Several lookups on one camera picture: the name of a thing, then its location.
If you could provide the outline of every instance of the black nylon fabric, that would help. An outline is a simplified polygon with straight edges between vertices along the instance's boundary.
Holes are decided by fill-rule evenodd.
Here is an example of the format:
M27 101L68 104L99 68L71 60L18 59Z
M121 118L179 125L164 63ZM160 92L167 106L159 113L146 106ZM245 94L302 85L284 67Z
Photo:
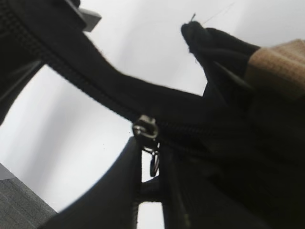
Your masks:
M63 77L108 108L132 121L141 114L146 114L155 117L158 121L197 126L209 124L204 119L206 112L202 105L209 104L210 101L118 72L101 56L77 24L72 22L73 15L63 11L54 0L4 0L4 2L25 25L27 31L45 49L51 50L52 54L48 55L56 56L68 68L81 75L81 81L72 74L64 73L57 63L48 62L46 55L40 54L39 58L48 62L47 64ZM117 107L101 96L101 92L120 106L135 112L137 116L122 114Z
M79 200L40 229L136 229L142 147L130 138L109 171Z
M190 51L202 65L210 85L226 104L239 109L243 114L241 121L248 123L244 130L248 137L232 138L230 134L218 139L212 135L202 137L202 143L213 155L209 161L222 170L222 176L210 178L210 181L272 228L304 228L305 109L302 101L292 103L278 94L255 91L249 94L246 103L241 103L233 88L239 91L243 89L234 86L228 80L228 75L221 74L213 63L219 62L219 58L211 53L229 49L236 62L222 64L242 78L245 65L232 50L247 56L246 61L258 47L224 32L204 29L196 22L184 25L182 33ZM196 36L212 38L213 43Z

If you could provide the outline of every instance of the zipper slider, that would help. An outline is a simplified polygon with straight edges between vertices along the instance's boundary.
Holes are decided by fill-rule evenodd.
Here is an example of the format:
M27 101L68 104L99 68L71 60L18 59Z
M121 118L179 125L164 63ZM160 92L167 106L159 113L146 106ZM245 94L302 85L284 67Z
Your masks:
M159 169L159 147L156 140L159 135L159 128L154 118L142 115L132 125L134 137L142 145L142 150L152 155L150 163L150 176L154 177Z

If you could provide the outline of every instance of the black fabric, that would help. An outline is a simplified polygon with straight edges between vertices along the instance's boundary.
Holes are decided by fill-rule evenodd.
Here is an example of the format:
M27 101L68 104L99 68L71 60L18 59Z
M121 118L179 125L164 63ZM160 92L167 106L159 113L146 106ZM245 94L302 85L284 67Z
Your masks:
M25 85L43 66L16 43L0 24L0 124Z
M192 30L195 30L195 35L189 36ZM209 180L223 193L264 219L272 228L304 228L305 109L302 101L292 103L270 92L255 91L249 94L246 103L242 103L239 95L245 90L229 80L228 75L214 64L219 61L218 57L210 53L216 50L216 56L219 54L216 45L219 38L218 45L221 48L242 52L247 58L257 47L240 42L221 31L204 29L195 22L184 25L182 32L208 79L210 88L203 96L211 96L214 90L228 106L236 109L242 107L240 122L245 126L239 133L244 136L227 134L222 137L202 137L202 143L213 155L209 162L218 165L222 171L222 176ZM209 39L213 37L213 43L196 38L196 34L208 34ZM235 64L241 68L235 68L230 62L224 65L242 77L246 65L240 61L242 59L238 60L230 53ZM235 130L233 126L223 127Z
M152 85L121 74L107 63L79 27L71 22L71 16L59 10L52 0L3 1L5 4L2 6L22 21L26 30L37 40L35 45L39 45L44 54L31 51L100 103L132 121L141 114L147 114L155 117L160 125L162 122L197 127L208 125L202 106L208 101L200 96ZM33 41L18 29L7 28L17 40L26 40L29 48ZM53 56L57 61L49 62L47 56ZM109 103L109 98L124 109L114 107ZM129 115L122 110L132 111L136 115Z
M136 229L141 147L130 138L109 171L86 194L41 229Z
M170 148L163 148L160 164L166 229L269 229L244 206L228 198L207 179L205 162L194 163Z
M205 29L196 21L184 24L181 32L189 45L190 52L204 68L208 85L217 88L216 93L229 107L246 110L253 97L252 92L228 77L227 72L216 63L242 78L250 56L259 47L245 43L225 32L212 28Z

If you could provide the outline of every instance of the black bag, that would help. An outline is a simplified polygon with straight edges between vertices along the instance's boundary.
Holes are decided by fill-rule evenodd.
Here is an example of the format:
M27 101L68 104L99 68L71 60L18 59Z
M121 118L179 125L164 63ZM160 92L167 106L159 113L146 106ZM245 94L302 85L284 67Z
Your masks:
M162 202L167 229L305 226L304 106L244 83L259 47L197 22L183 25L208 80L200 97L118 72L82 33L76 10L65 0L0 0L0 22L29 56L133 122L135 138L91 190L42 228L135 228L143 201ZM152 154L151 175L160 164L160 175L144 184L142 150Z

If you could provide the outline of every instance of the zipper teeth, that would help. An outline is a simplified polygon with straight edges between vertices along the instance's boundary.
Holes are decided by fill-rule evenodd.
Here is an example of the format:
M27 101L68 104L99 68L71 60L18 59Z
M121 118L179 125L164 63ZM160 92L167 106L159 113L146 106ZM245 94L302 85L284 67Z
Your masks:
M44 62L48 63L52 68L57 71L61 75L61 73L66 73L64 75L73 76L74 79L77 80L76 84L85 84L86 86L93 89L95 92L97 92L103 100L103 103L107 104L107 107L117 114L123 116L124 118L129 119L130 121L135 121L140 117L141 114L137 113L136 111L131 111L130 108L127 108L126 106L119 104L115 100L111 99L108 95L101 92L97 87L95 87L92 83L85 80L84 77L82 77L79 73L75 72L71 67L69 67L68 64L66 64L63 60L58 58L51 50L48 48L44 48L44 45L41 44L41 42L35 38L34 35L30 34L29 31L25 29L25 26L20 22L20 20L15 16L15 14L8 9L7 6L7 0L0 0L0 11L2 12L0 14L0 18L2 19L4 26L14 35L14 38L20 42L21 44L24 44L24 48L26 48L29 52L34 54L35 56L39 56ZM210 135L212 132L214 133L222 133L223 129L221 128L215 128L213 127L213 131L209 127L198 127L198 126L192 126L192 125L184 125L174 122L166 122L162 120L157 120L157 124L160 127L164 127L166 129L171 129L173 131L179 132L179 133L188 133L192 135ZM231 135L238 134L238 131L230 131Z
M87 87L90 87L95 92L97 92L102 97L102 101L108 105L107 107L109 109L113 110L119 115L122 115L124 118L133 121L140 116L140 114L131 111L127 107L111 99L105 93L101 92L92 83L85 80L84 77L81 77L79 73L75 72L71 67L68 66L68 64L66 64L63 60L61 60L54 53L52 53L51 50L44 48L44 45L42 45L41 42L35 38L35 36L31 35L30 32L27 31L22 25L22 23L16 18L14 13L12 13L7 8L5 0L0 0L0 10L2 12L2 14L0 14L0 18L4 23L4 26L14 36L14 39L23 44L24 48L27 49L30 53L35 56L39 56L44 62L49 64L59 75L61 75L61 73L65 73L64 75L69 76L72 75L74 79L77 80L77 82L79 82L80 84L85 84Z

